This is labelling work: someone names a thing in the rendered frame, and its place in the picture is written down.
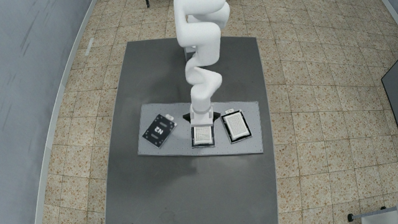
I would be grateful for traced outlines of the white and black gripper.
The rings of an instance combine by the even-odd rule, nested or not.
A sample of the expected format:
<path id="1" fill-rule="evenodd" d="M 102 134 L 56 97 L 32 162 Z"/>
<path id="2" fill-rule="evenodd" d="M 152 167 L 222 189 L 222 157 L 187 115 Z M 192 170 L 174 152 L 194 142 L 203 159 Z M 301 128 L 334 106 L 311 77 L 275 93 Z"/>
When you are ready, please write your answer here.
<path id="1" fill-rule="evenodd" d="M 218 119 L 221 116 L 221 113 L 217 113 L 212 110 L 212 106 L 211 106 L 210 110 L 208 111 L 208 113 L 209 113 L 209 118 L 213 118 L 213 123 L 216 119 Z M 189 123 L 191 124 L 191 119 L 194 119 L 194 111 L 192 108 L 192 104 L 190 106 L 190 113 L 183 115 L 183 119 L 185 119 L 186 121 L 189 121 Z"/>

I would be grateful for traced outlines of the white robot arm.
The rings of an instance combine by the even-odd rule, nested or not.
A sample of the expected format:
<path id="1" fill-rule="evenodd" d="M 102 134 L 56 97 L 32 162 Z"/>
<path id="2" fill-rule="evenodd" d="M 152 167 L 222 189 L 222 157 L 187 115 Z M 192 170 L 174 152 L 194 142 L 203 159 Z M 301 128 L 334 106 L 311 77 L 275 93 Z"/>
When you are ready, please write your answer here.
<path id="1" fill-rule="evenodd" d="M 196 53 L 188 59 L 185 67 L 186 80 L 194 85 L 191 89 L 194 111 L 191 127 L 213 126 L 213 118 L 209 118 L 208 113 L 214 106 L 210 98 L 220 87 L 222 77 L 219 73 L 198 67 L 214 64 L 219 59 L 220 30 L 228 21 L 229 5 L 225 0 L 174 0 L 174 14 L 180 46 L 196 46 Z"/>

